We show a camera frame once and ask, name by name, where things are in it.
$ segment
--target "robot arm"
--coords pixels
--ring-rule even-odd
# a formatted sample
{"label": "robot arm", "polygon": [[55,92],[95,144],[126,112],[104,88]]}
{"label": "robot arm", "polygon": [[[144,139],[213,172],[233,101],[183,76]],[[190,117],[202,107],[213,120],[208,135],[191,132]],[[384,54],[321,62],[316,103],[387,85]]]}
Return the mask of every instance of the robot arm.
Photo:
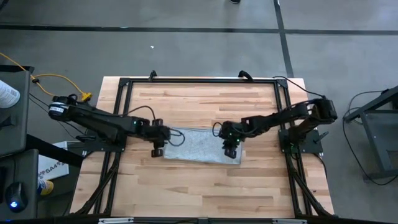
{"label": "robot arm", "polygon": [[170,128],[163,125],[162,119],[155,119],[151,124],[145,118],[111,114],[87,103],[77,102],[72,96],[53,97],[49,116],[57,121],[78,123],[96,132],[110,144],[117,144],[122,135],[153,142],[152,157],[162,156],[163,152],[159,148],[170,140]]}
{"label": "robot arm", "polygon": [[[308,111],[308,105],[313,105],[311,113]],[[298,119],[305,120],[300,125],[289,128],[289,141],[292,144],[304,141],[306,134],[319,124],[333,123],[337,119],[337,114],[331,100],[319,98],[297,103],[269,116],[242,118],[240,123],[225,121],[219,133],[219,137],[224,139],[224,154],[235,158],[236,147],[246,138],[254,138],[267,132],[271,127]]]}

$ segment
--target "yellow cable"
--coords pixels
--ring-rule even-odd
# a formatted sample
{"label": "yellow cable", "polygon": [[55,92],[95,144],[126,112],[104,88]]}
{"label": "yellow cable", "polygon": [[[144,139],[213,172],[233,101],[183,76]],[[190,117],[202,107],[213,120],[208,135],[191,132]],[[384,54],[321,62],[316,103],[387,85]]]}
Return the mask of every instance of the yellow cable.
{"label": "yellow cable", "polygon": [[68,81],[68,82],[70,82],[70,84],[72,84],[81,94],[85,94],[85,92],[83,92],[81,89],[79,89],[79,87],[74,83],[74,82],[72,82],[72,80],[70,80],[69,78],[67,78],[67,77],[64,77],[63,75],[58,75],[58,74],[51,74],[51,73],[49,73],[49,74],[40,74],[40,75],[35,75],[35,78],[39,78],[39,77],[45,77],[45,76],[51,76],[51,77],[60,77],[60,78],[63,78],[63,79],[65,79],[66,81]]}
{"label": "yellow cable", "polygon": [[[6,59],[10,60],[12,63],[16,64],[19,68],[21,68],[23,71],[26,71],[26,69],[24,67],[22,67],[20,64],[18,64],[16,61],[14,61],[13,59],[11,59],[10,57],[8,57],[7,55],[3,54],[0,52],[0,55],[5,57]],[[89,100],[92,97],[91,93],[85,93],[83,92],[73,81],[71,81],[69,78],[63,76],[63,75],[58,75],[58,74],[40,74],[40,75],[30,75],[30,78],[33,80],[35,78],[38,77],[46,77],[46,76],[51,76],[51,77],[59,77],[59,78],[63,78],[66,81],[70,82],[80,93],[81,93],[81,98],[83,101]],[[44,89],[44,87],[40,84],[40,83],[35,83],[37,86],[39,86],[39,88],[46,94],[50,95],[50,96],[55,96],[52,93],[49,93],[47,90]]]}

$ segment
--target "gray towel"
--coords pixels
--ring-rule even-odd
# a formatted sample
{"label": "gray towel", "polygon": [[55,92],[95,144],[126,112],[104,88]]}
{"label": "gray towel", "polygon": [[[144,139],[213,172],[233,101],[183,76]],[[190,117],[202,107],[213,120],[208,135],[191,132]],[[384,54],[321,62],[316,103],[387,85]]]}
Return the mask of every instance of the gray towel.
{"label": "gray towel", "polygon": [[[241,163],[242,144],[236,148],[236,158],[231,159],[224,155],[223,139],[214,137],[211,129],[174,128],[185,135],[185,142],[181,146],[172,146],[167,143],[164,147],[166,159],[182,159],[199,162],[212,162],[218,164]],[[172,136],[170,142],[178,145],[183,141],[182,136]]]}

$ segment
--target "butcher block tabletop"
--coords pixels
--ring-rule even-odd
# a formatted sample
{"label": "butcher block tabletop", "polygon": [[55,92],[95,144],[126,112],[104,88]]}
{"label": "butcher block tabletop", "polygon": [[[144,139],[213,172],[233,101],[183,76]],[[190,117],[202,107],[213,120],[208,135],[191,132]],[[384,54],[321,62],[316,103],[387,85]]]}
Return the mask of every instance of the butcher block tabletop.
{"label": "butcher block tabletop", "polygon": [[[113,112],[119,78],[104,77],[97,108]],[[292,81],[304,87],[301,78]],[[280,92],[285,106],[282,90]],[[289,93],[292,104],[308,99],[304,91],[291,83]],[[255,83],[135,83],[129,109],[142,105],[152,107],[165,125],[182,128],[210,129],[215,122],[240,121],[247,116],[277,112],[273,85]],[[145,108],[130,115],[152,120]],[[241,165],[151,158],[151,143],[128,138],[119,165],[112,216],[294,217],[278,129],[275,127],[247,139],[243,143]],[[103,157],[103,152],[94,152],[83,161],[71,212],[81,208],[97,187]],[[321,162],[312,154],[303,154],[303,164],[309,189],[322,206],[333,213]],[[301,190],[297,192],[304,211]]]}

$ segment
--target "gray floor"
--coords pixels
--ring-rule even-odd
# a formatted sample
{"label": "gray floor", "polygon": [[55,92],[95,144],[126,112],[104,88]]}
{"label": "gray floor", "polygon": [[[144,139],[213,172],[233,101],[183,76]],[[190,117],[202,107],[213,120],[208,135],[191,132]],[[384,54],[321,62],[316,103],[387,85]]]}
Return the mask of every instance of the gray floor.
{"label": "gray floor", "polygon": [[[398,2],[391,0],[279,0],[287,29],[397,30]],[[272,0],[18,0],[0,13],[0,22],[72,26],[277,28]],[[335,102],[340,118],[349,99],[398,83],[398,36],[287,35],[294,76],[309,90]],[[35,73],[61,73],[94,93],[105,75],[254,77],[286,75],[279,34],[183,32],[49,32],[0,30],[0,49]],[[3,58],[0,63],[9,64]],[[46,78],[58,95],[74,93],[68,83]],[[33,94],[50,97],[32,86]],[[359,97],[360,106],[376,95]],[[335,213],[346,218],[398,222],[398,181],[364,183],[343,139],[341,119],[319,128]],[[35,105],[29,132],[46,141],[72,140]],[[374,159],[362,127],[350,124],[348,137],[368,172]],[[62,213],[66,200],[59,204]]]}

